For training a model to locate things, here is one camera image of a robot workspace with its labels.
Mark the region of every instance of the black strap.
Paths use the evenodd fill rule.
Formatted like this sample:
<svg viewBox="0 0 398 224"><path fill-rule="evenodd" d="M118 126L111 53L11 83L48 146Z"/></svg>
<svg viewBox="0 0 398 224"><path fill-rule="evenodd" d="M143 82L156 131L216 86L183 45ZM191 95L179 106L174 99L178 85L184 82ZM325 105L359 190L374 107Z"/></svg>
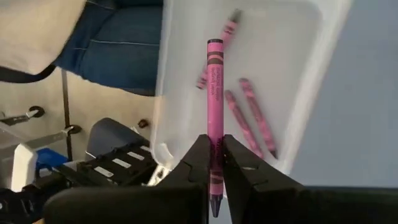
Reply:
<svg viewBox="0 0 398 224"><path fill-rule="evenodd" d="M55 70L55 65L49 65L47 68L37 75L30 75L28 73L12 70L9 68L0 67L0 82L8 83L32 83L38 82L47 78Z"/></svg>

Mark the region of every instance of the white cloth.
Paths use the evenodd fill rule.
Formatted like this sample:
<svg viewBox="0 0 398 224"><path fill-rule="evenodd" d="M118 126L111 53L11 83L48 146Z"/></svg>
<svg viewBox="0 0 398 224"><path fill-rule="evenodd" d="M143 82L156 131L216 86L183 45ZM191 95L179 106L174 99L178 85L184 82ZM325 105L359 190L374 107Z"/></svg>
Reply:
<svg viewBox="0 0 398 224"><path fill-rule="evenodd" d="M60 54L85 0L0 0L0 66L35 75Z"/></svg>

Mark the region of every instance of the crayon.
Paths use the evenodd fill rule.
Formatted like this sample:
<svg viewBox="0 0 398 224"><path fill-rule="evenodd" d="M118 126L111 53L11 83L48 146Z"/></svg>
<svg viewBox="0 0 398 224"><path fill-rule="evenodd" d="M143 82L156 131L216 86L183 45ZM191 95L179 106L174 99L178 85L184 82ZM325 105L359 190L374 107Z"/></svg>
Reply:
<svg viewBox="0 0 398 224"><path fill-rule="evenodd" d="M249 103L250 110L257 121L257 125L260 129L262 138L264 139L264 142L266 143L268 151L270 151L271 154L275 158L277 158L277 149L276 149L276 144L274 141L274 137L272 135L271 128L269 127L267 120L265 119L263 113L260 110L260 107L257 103L256 96L253 92L252 85L250 84L250 82L247 78L239 79L239 83L241 84L241 88L242 88L244 94L246 95L246 99Z"/></svg>
<svg viewBox="0 0 398 224"><path fill-rule="evenodd" d="M211 141L210 157L210 205L214 217L218 217L224 192L223 136L224 136L224 50L223 41L207 42L207 135Z"/></svg>
<svg viewBox="0 0 398 224"><path fill-rule="evenodd" d="M236 121L238 122L238 124L240 125L240 127L242 129L244 138L250 145L251 151L253 153L255 153L258 157L263 159L264 155L261 151L261 148L260 148L259 144L257 143L256 138L254 137L254 134L251 131L251 128L248 125L248 122L246 121L246 118L243 116L243 113L242 113L239 105L237 104L235 96L229 90L225 90L224 95L225 95L225 99L228 103L229 109L234 114Z"/></svg>
<svg viewBox="0 0 398 224"><path fill-rule="evenodd" d="M221 40L224 41L224 47L226 48L232 40L234 32L238 27L239 20L241 18L242 10L235 9L232 16L228 19L227 24L224 26L223 33L221 34ZM207 67L203 68L202 74L197 81L197 87L204 89L207 83Z"/></svg>

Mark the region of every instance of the denim fabric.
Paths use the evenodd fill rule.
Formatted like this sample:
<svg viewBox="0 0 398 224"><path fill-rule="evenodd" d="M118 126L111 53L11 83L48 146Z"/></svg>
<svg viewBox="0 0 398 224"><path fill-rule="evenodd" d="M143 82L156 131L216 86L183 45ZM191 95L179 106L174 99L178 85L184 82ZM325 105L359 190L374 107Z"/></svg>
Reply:
<svg viewBox="0 0 398 224"><path fill-rule="evenodd" d="M153 95L162 0L89 0L55 65L100 85Z"/></svg>

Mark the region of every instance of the blue object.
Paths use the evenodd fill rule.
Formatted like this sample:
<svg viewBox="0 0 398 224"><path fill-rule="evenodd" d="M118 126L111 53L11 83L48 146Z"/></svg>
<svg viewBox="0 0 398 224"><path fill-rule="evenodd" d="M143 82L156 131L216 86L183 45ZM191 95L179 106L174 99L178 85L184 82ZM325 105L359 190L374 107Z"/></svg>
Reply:
<svg viewBox="0 0 398 224"><path fill-rule="evenodd" d="M51 149L45 148L38 150L37 152L37 161L36 161L36 169L40 170L43 168L51 168L60 166L66 162L68 162L68 158L54 152Z"/></svg>
<svg viewBox="0 0 398 224"><path fill-rule="evenodd" d="M139 95L155 93L163 0L91 0L56 66Z"/></svg>

